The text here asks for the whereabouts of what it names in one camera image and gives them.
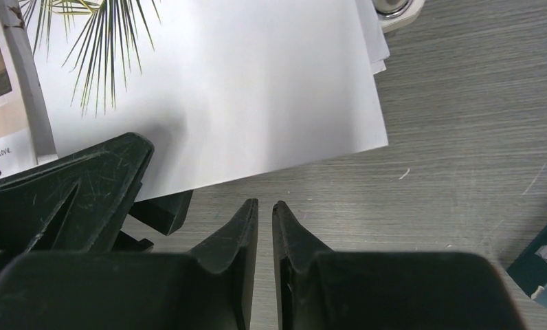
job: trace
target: teal book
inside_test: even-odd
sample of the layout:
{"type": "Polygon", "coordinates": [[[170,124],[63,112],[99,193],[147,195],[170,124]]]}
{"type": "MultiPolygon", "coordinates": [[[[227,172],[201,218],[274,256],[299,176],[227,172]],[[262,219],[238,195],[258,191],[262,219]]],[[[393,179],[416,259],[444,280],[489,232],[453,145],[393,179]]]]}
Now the teal book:
{"type": "Polygon", "coordinates": [[[507,269],[524,293],[547,307],[547,226],[507,269]]]}

